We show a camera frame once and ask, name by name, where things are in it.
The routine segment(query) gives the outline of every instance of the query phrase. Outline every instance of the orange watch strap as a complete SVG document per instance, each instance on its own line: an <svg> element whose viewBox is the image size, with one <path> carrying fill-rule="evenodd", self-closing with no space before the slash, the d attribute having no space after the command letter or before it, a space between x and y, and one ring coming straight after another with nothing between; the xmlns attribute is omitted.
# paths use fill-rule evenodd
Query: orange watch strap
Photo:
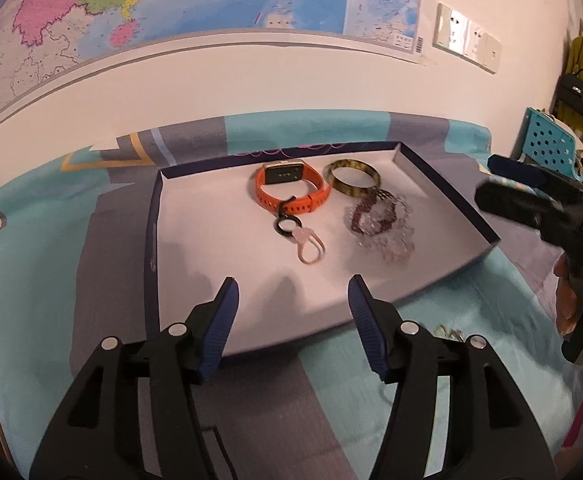
<svg viewBox="0 0 583 480"><path fill-rule="evenodd" d="M302 180L310 182L316 186L317 190L287 203L284 210L285 214L299 215L302 213L311 213L329 198L332 186L326 186L321 174L306 162L302 170ZM255 195L261 207L276 214L282 200L265 193L262 190L262 186L264 186L264 167L258 168L255 175Z"/></svg>

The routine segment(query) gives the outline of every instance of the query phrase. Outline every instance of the basket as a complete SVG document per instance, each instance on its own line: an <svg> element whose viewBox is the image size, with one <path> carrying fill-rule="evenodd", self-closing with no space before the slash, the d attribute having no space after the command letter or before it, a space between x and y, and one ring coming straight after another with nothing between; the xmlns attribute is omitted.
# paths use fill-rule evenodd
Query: basket
<svg viewBox="0 0 583 480"><path fill-rule="evenodd" d="M533 108L527 108L527 113L529 123L523 153L540 166L581 182L583 175L575 168L574 136Z"/></svg>

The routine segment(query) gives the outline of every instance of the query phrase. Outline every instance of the white switch panel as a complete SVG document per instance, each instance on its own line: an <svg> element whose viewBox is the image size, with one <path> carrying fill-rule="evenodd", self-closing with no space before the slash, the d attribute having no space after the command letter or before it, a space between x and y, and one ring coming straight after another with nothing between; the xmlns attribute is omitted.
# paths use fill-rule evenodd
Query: white switch panel
<svg viewBox="0 0 583 480"><path fill-rule="evenodd" d="M488 72L498 72L503 46L482 25L444 4L438 4L433 44Z"/></svg>

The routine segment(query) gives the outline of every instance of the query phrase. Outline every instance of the watch face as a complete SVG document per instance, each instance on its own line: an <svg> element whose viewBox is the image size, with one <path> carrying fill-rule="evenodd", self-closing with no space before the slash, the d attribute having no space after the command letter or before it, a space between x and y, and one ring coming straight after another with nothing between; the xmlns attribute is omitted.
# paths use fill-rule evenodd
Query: watch face
<svg viewBox="0 0 583 480"><path fill-rule="evenodd" d="M305 164L301 160L283 160L264 167L265 184L282 184L302 180Z"/></svg>

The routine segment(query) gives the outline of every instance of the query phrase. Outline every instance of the silver screw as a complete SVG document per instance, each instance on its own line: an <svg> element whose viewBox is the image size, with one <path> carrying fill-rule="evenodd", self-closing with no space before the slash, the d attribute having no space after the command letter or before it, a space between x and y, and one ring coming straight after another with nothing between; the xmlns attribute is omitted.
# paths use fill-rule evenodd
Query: silver screw
<svg viewBox="0 0 583 480"><path fill-rule="evenodd" d="M477 348L478 350L482 350L484 347L487 346L487 339L485 339L481 335L473 335L469 342L474 348Z"/></svg>
<svg viewBox="0 0 583 480"><path fill-rule="evenodd" d="M106 337L105 339L102 340L100 346L102 347L103 350L113 350L114 348L116 348L116 346L118 346L118 340L114 337Z"/></svg>
<svg viewBox="0 0 583 480"><path fill-rule="evenodd" d="M183 323L174 323L169 327L169 333L170 335L174 336L174 337L178 337L181 336L183 334L187 333L187 325L184 325Z"/></svg>
<svg viewBox="0 0 583 480"><path fill-rule="evenodd" d="M400 325L400 330L402 330L406 334L414 335L418 333L420 327L418 327L418 325L413 321L405 321L404 323L402 323L402 325Z"/></svg>

